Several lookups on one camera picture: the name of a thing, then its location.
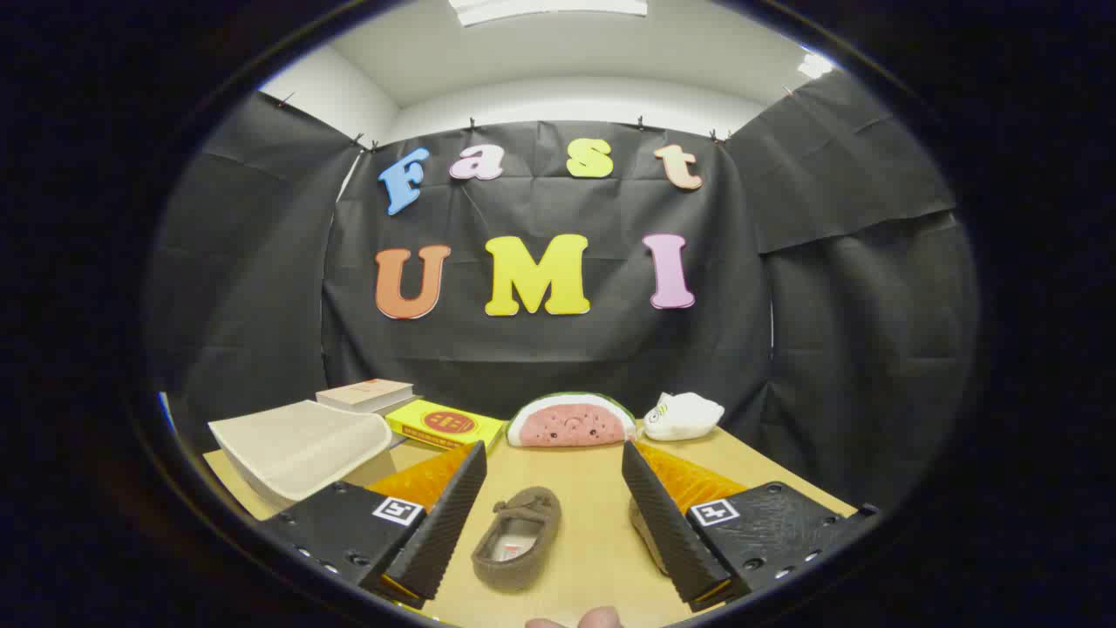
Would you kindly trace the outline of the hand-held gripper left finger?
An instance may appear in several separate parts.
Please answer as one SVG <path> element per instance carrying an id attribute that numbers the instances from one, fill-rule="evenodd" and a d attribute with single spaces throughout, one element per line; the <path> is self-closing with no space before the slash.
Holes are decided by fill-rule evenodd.
<path id="1" fill-rule="evenodd" d="M 259 529 L 328 577 L 419 611 L 436 597 L 485 476 L 475 441 L 366 487 L 331 482 Z"/>

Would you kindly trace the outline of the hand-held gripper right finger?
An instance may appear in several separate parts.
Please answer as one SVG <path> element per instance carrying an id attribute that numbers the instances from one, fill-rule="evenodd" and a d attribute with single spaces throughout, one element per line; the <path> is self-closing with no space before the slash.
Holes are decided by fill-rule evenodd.
<path id="1" fill-rule="evenodd" d="M 691 611 L 785 584 L 881 513 L 865 504 L 841 516 L 782 481 L 743 487 L 644 441 L 626 442 L 622 474 Z"/>

